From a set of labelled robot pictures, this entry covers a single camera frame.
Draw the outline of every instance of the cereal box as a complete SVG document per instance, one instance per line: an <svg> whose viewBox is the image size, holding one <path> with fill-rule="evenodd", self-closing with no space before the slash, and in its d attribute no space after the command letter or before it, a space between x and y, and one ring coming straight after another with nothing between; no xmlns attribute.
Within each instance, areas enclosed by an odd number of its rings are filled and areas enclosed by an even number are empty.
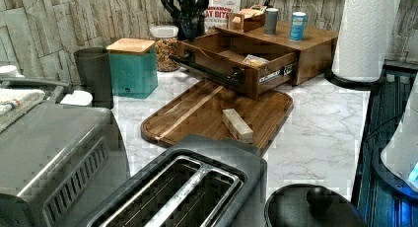
<svg viewBox="0 0 418 227"><path fill-rule="evenodd" d="M228 24L228 14L241 9L241 0L209 0L205 11L205 29Z"/></svg>

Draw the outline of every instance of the wooden lid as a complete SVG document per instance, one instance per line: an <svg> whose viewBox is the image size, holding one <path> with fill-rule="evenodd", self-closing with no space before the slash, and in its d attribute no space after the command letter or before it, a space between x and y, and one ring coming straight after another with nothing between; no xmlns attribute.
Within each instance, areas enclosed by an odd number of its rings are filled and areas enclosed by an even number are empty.
<svg viewBox="0 0 418 227"><path fill-rule="evenodd" d="M109 45L106 49L116 53L143 54L148 52L154 44L155 42L153 40L121 38Z"/></svg>

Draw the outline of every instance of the butter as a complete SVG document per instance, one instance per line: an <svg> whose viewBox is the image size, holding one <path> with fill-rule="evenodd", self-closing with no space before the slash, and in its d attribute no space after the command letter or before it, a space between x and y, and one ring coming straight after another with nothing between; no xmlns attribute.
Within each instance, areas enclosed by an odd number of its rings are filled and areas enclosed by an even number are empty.
<svg viewBox="0 0 418 227"><path fill-rule="evenodd" d="M222 121L238 141L252 143L252 129L236 110L222 110Z"/></svg>

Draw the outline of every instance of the glass jar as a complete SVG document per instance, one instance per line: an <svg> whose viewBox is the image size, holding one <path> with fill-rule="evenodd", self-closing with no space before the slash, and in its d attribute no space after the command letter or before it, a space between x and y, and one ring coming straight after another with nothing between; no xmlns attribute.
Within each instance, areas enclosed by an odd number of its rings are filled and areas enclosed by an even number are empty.
<svg viewBox="0 0 418 227"><path fill-rule="evenodd" d="M178 63L170 59L177 51L178 28L174 26L157 26L150 29L156 38L157 70L172 72L178 70Z"/></svg>

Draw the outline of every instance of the teal canister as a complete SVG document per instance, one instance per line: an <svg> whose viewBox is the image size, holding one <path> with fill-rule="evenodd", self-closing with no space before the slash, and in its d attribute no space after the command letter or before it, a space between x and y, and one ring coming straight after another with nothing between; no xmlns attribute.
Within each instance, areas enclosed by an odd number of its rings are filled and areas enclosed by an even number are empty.
<svg viewBox="0 0 418 227"><path fill-rule="evenodd" d="M307 24L307 14L295 12L292 14L292 27L290 30L290 40L300 41L304 38L305 25Z"/></svg>
<svg viewBox="0 0 418 227"><path fill-rule="evenodd" d="M120 97L148 98L158 86L155 42L122 38L106 49L113 93Z"/></svg>

